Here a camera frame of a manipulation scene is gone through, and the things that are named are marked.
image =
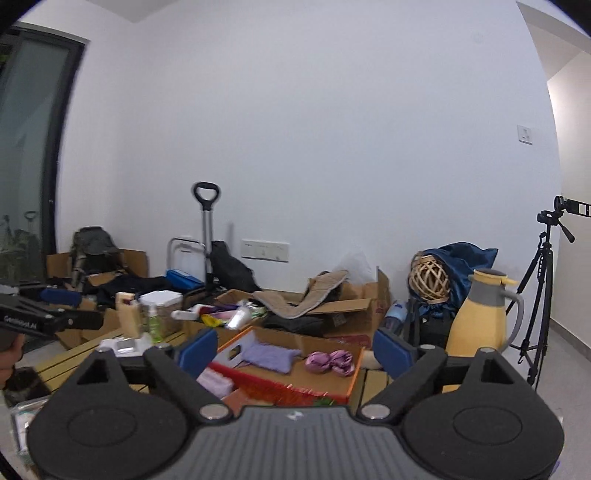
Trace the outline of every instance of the trolley handle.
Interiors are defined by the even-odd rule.
[[[199,189],[213,190],[215,195],[211,200],[206,200],[199,194]],[[210,183],[208,181],[198,181],[195,185],[193,185],[193,196],[201,204],[201,208],[203,210],[211,211],[213,204],[216,203],[220,196],[220,187],[215,183]]]

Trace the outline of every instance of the black door frame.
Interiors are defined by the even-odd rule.
[[[2,72],[2,77],[4,79],[8,78],[24,40],[46,43],[52,46],[65,48],[68,51],[68,56],[60,77],[60,83],[56,90],[56,97],[51,109],[43,159],[40,211],[41,250],[44,256],[50,255],[56,253],[57,174],[59,171],[60,147],[63,137],[64,123],[66,121],[68,105],[72,97],[76,73],[82,62],[86,45],[83,42],[71,38],[61,37],[57,34],[46,31],[20,26],[9,29],[6,34],[0,38],[2,41],[8,40],[14,45],[11,56]],[[0,82],[0,96],[4,87],[5,85]],[[47,275],[45,262],[43,262],[43,264],[44,272]]]

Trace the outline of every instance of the tripod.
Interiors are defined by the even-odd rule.
[[[564,199],[562,199],[562,197],[556,197],[556,200],[554,201],[553,212],[549,210],[542,210],[540,213],[538,213],[537,220],[539,223],[546,225],[546,231],[540,234],[538,250],[531,261],[530,266],[525,272],[519,287],[517,287],[517,293],[522,293],[537,267],[538,288],[535,292],[534,307],[531,311],[530,324],[527,327],[527,333],[525,334],[525,338],[521,342],[521,345],[511,345],[511,348],[519,350],[519,364],[521,364],[525,359],[530,365],[527,375],[527,383],[529,383],[529,385],[534,385],[535,383],[536,390],[538,390],[538,385],[540,383],[540,374],[542,371],[542,366],[544,365],[544,357],[548,351],[548,332],[550,330],[550,314],[552,308],[552,290],[554,282],[554,253],[552,252],[552,244],[550,243],[551,227],[560,226],[568,241],[570,243],[574,242],[573,234],[562,223],[560,223],[559,220],[560,217],[562,217],[565,208]],[[531,335],[533,333],[535,320],[540,308],[542,293],[544,293],[544,303],[542,306],[542,324],[540,327],[540,336],[538,337],[538,343],[534,346],[530,346]],[[507,314],[511,311],[514,303],[515,302],[512,301],[507,307]],[[533,350],[535,350],[535,357],[532,360],[530,358],[530,352]]]

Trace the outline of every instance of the metal screw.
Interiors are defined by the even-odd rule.
[[[361,408],[361,415],[370,420],[382,420],[390,415],[390,409],[386,405],[370,403]]]
[[[199,414],[208,420],[220,420],[229,413],[228,407],[219,403],[210,403],[199,409]]]

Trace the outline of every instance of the wicker ball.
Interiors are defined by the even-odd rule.
[[[423,252],[413,257],[408,286],[430,305],[449,299],[449,276],[443,264],[432,255],[423,255]]]

